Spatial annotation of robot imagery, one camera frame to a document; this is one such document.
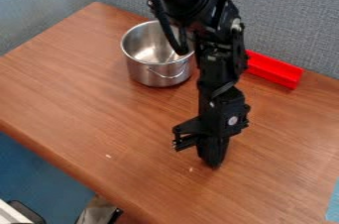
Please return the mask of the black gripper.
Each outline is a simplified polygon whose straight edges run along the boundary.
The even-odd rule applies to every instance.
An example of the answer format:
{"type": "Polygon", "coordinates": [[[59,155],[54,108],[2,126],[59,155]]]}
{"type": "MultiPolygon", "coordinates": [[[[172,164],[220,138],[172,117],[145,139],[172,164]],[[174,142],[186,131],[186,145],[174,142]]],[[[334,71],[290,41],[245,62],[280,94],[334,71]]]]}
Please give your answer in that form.
{"type": "Polygon", "coordinates": [[[172,129],[176,151],[197,148],[198,158],[209,168],[218,168],[229,139],[248,126],[250,107],[244,94],[232,86],[212,101],[200,100],[198,115],[172,129]]]}

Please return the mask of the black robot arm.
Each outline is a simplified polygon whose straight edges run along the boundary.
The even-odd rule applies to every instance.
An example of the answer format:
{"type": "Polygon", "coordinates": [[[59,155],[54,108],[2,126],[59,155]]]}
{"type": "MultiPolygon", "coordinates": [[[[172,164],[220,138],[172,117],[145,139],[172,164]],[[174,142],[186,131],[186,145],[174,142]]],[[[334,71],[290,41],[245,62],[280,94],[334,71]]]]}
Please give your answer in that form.
{"type": "Polygon", "coordinates": [[[198,115],[172,129],[173,148],[189,147],[210,168],[225,158],[230,137],[248,126],[250,107],[236,88],[248,69],[245,25],[232,0],[147,0],[147,6],[177,54],[194,45],[198,115]]]}

